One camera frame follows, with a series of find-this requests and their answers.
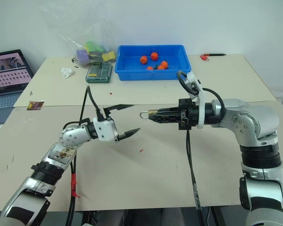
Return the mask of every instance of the laptop screen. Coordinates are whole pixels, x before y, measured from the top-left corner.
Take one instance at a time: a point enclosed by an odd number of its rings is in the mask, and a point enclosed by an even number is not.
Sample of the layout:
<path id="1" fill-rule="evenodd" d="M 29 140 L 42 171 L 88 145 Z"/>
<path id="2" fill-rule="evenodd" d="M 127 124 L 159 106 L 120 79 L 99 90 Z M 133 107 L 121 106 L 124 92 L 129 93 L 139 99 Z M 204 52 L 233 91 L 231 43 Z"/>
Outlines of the laptop screen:
<path id="1" fill-rule="evenodd" d="M 24 90 L 32 77 L 20 50 L 0 53 L 0 94 Z"/>

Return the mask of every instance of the white wall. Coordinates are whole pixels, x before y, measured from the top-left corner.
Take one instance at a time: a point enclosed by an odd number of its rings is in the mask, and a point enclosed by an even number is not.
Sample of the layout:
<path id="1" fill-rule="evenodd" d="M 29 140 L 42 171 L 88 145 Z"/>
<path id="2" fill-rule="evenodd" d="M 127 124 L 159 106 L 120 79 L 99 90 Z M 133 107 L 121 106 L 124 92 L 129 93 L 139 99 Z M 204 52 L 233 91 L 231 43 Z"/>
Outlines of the white wall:
<path id="1" fill-rule="evenodd" d="M 86 7 L 96 2 L 84 1 Z M 102 2 L 107 4 L 103 15 L 114 26 L 117 45 L 179 43 L 188 54 L 243 53 L 283 98 L 283 0 Z M 38 6 L 32 0 L 0 0 L 0 51 L 22 49 L 34 71 L 48 56 L 72 54 L 47 27 Z M 243 85 L 247 91 L 247 83 L 229 85 Z"/>

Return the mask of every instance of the electrical cable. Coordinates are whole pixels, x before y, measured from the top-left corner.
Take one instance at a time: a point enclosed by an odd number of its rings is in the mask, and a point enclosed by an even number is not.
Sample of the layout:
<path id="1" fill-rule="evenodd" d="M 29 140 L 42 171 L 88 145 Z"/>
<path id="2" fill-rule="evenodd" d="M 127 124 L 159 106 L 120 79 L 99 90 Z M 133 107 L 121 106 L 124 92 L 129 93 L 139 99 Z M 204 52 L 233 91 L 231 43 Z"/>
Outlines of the electrical cable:
<path id="1" fill-rule="evenodd" d="M 199 94 L 199 91 L 196 89 L 191 89 L 187 86 L 187 84 L 184 83 L 183 78 L 181 77 L 181 75 L 183 75 L 185 78 L 187 77 L 187 74 L 184 73 L 183 71 L 178 71 L 177 72 L 177 78 L 179 83 L 181 84 L 181 86 L 185 89 L 185 91 L 187 91 L 188 93 L 196 96 Z M 219 117 L 219 122 L 221 122 L 221 120 L 224 118 L 225 116 L 225 104 L 222 100 L 222 98 L 219 96 L 219 94 L 217 94 L 215 91 L 208 89 L 208 88 L 202 88 L 204 91 L 210 92 L 212 93 L 220 102 L 221 105 L 221 111 L 220 111 L 220 117 Z"/>
<path id="2" fill-rule="evenodd" d="M 211 207 L 209 206 L 208 207 L 208 214 L 207 214 L 207 226 L 209 226 L 208 219 L 209 219 L 210 213 L 211 213 Z"/>
<path id="3" fill-rule="evenodd" d="M 189 88 L 189 87 L 187 86 L 187 84 L 184 83 L 184 81 L 183 81 L 181 75 L 183 75 L 183 76 L 186 78 L 186 77 L 187 77 L 187 74 L 184 73 L 183 71 L 178 71 L 178 72 L 177 72 L 178 81 L 179 81 L 179 83 L 181 84 L 181 86 L 185 89 L 185 91 L 187 91 L 188 93 L 190 93 L 190 94 L 192 94 L 192 95 L 194 95 L 194 96 L 198 95 L 198 94 L 199 94 L 199 91 Z"/>
<path id="4" fill-rule="evenodd" d="M 204 91 L 212 93 L 219 100 L 220 105 L 221 105 L 221 111 L 220 111 L 220 121 L 221 121 L 224 118 L 224 116 L 225 116 L 225 104 L 224 104 L 222 98 L 219 96 L 219 94 L 217 94 L 215 91 L 213 91 L 211 89 L 208 89 L 208 88 L 202 88 L 202 89 Z"/>
<path id="5" fill-rule="evenodd" d="M 85 91 L 85 95 L 84 95 L 83 104 L 82 104 L 80 120 L 79 121 L 68 122 L 67 124 L 65 124 L 63 129 L 65 129 L 66 126 L 68 126 L 70 124 L 77 124 L 78 123 L 79 126 L 80 126 L 84 122 L 90 122 L 89 118 L 82 119 L 83 118 L 84 109 L 85 109 L 87 94 L 89 95 L 89 98 L 90 98 L 92 104 L 95 107 L 98 119 L 99 120 L 104 120 L 104 116 L 100 113 L 100 109 L 99 109 L 98 105 L 95 103 L 95 101 L 94 101 L 94 99 L 92 97 L 90 87 L 87 86 L 86 91 Z M 75 174 L 76 173 L 76 155 L 74 157 L 73 163 L 72 162 L 70 163 L 70 168 L 71 168 L 71 174 Z M 74 217 L 74 213 L 75 213 L 75 196 L 71 195 L 70 204 L 69 204 L 69 210 L 68 210 L 68 215 L 67 215 L 67 220 L 66 220 L 65 226 L 71 226 L 72 220 L 73 220 L 73 217 Z"/>
<path id="6" fill-rule="evenodd" d="M 198 190 L 197 190 L 196 179 L 195 179 L 195 175 L 194 175 L 194 171 L 193 171 L 192 158 L 191 158 L 190 131 L 189 130 L 187 130 L 187 136 L 186 136 L 186 149 L 187 149 L 187 155 L 188 155 L 188 160 L 189 160 L 189 166 L 190 166 L 190 170 L 191 170 L 193 193 L 194 193 L 194 199 L 195 199 L 195 203 L 196 203 L 197 215 L 198 215 L 200 226 L 205 226 L 203 212 L 202 212 L 201 203 L 200 203 Z"/>

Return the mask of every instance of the plastic bag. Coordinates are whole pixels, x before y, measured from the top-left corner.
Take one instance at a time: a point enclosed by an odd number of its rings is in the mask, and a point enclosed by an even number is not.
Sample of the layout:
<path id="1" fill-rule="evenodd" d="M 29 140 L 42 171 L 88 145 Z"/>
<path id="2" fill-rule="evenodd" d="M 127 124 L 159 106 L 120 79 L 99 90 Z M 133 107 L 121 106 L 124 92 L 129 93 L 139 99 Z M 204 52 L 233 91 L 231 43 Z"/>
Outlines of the plastic bag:
<path id="1" fill-rule="evenodd" d="M 42 0 L 40 10 L 80 65 L 116 59 L 113 28 L 106 20 L 107 0 Z"/>

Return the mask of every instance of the blue plastic tray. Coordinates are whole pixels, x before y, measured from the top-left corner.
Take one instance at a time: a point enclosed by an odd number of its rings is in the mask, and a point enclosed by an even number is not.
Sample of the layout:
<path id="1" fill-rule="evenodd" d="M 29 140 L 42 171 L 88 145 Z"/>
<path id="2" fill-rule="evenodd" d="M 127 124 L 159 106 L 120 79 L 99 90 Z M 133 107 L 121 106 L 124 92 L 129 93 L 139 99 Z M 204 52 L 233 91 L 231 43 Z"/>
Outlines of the blue plastic tray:
<path id="1" fill-rule="evenodd" d="M 158 53 L 158 60 L 150 58 L 152 52 Z M 141 56 L 147 56 L 145 65 L 140 63 Z M 153 68 L 166 60 L 169 65 L 167 70 L 146 70 Z M 175 80 L 178 71 L 186 73 L 191 71 L 191 65 L 183 45 L 160 46 L 119 46 L 115 72 L 119 79 L 125 80 Z"/>

